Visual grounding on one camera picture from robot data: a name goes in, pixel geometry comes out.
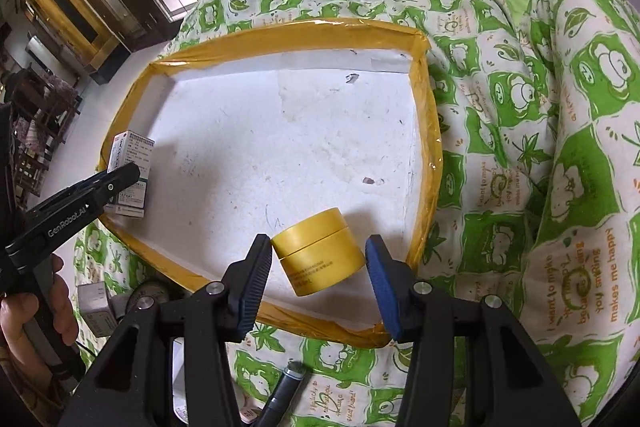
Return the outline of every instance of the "blue gripper pad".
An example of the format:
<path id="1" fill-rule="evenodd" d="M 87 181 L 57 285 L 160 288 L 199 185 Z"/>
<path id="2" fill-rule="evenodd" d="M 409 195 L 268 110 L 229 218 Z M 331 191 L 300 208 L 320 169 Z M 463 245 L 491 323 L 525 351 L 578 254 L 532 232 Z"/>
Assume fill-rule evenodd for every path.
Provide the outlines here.
<path id="1" fill-rule="evenodd" d="M 381 252 L 378 249 L 378 245 L 376 245 L 376 240 L 372 237 L 367 239 L 364 252 L 367 259 L 367 271 L 373 286 L 373 293 L 376 295 L 380 315 L 382 315 L 382 322 L 386 331 L 393 339 L 397 340 L 402 334 L 400 309 L 396 293 L 381 259 L 382 255 L 390 258 L 389 253 L 386 248 L 385 251 Z"/>

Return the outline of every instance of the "yellow packing tape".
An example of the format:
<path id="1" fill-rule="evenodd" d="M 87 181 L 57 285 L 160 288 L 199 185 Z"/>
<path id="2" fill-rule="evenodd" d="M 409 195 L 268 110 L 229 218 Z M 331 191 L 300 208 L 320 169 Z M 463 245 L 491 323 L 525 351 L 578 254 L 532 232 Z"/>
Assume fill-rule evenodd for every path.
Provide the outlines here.
<path id="1" fill-rule="evenodd" d="M 113 137 L 128 129 L 146 86 L 155 75 L 171 75 L 192 68 L 209 68 L 222 62 L 260 55 L 336 49 L 398 50 L 406 52 L 412 58 L 409 78 L 420 130 L 422 182 L 414 235 L 406 263 L 414 271 L 417 270 L 436 208 L 442 176 L 442 147 L 425 56 L 429 42 L 426 36 L 415 28 L 363 19 L 313 19 L 231 33 L 156 60 L 149 64 L 133 83 L 111 123 L 100 152 L 100 169 L 106 169 Z M 107 215 L 101 216 L 100 220 L 132 251 L 188 290 L 196 291 L 209 282 L 148 247 L 121 229 Z M 350 330 L 335 322 L 290 311 L 266 301 L 260 305 L 257 320 L 304 337 L 355 347 L 382 347 L 389 341 L 381 323 L 367 330 Z"/>

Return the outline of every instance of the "black marker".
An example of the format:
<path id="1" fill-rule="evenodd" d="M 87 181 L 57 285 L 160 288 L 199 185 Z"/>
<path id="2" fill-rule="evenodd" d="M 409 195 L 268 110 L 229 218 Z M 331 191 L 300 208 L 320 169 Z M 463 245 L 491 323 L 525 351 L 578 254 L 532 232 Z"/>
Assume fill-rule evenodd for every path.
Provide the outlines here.
<path id="1" fill-rule="evenodd" d="M 262 414 L 252 427 L 277 427 L 287 412 L 293 396 L 300 387 L 306 375 L 306 368 L 300 362 L 289 362 L 287 368 L 280 375 L 280 380 L 271 396 L 264 404 Z"/>

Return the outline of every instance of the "green and white bedsheet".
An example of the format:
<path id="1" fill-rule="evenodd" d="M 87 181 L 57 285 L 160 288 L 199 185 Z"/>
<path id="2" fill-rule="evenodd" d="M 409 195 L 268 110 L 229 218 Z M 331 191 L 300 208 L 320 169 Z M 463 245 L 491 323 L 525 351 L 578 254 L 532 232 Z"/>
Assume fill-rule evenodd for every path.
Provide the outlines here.
<path id="1" fill-rule="evenodd" d="M 444 173 L 419 274 L 460 298 L 501 296 L 587 424 L 640 356 L 638 14 L 623 0 L 200 0 L 165 54 L 353 16 L 420 28 L 432 45 Z M 76 267 L 78 282 L 103 277 L 116 292 L 148 271 L 101 225 L 79 238 Z M 290 423 L 337 427 L 395 420 L 411 346 L 354 349 L 258 324 L 228 353 L 257 401 L 302 359 L 314 375 Z"/>

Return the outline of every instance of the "small gray box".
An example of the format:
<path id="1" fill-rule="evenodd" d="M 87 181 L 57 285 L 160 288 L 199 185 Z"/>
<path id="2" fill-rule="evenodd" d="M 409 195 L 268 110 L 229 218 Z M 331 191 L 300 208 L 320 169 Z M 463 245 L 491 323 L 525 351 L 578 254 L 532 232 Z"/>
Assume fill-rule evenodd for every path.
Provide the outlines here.
<path id="1" fill-rule="evenodd" d="M 104 281 L 78 286 L 78 308 L 86 325 L 98 338 L 110 336 L 118 326 Z"/>

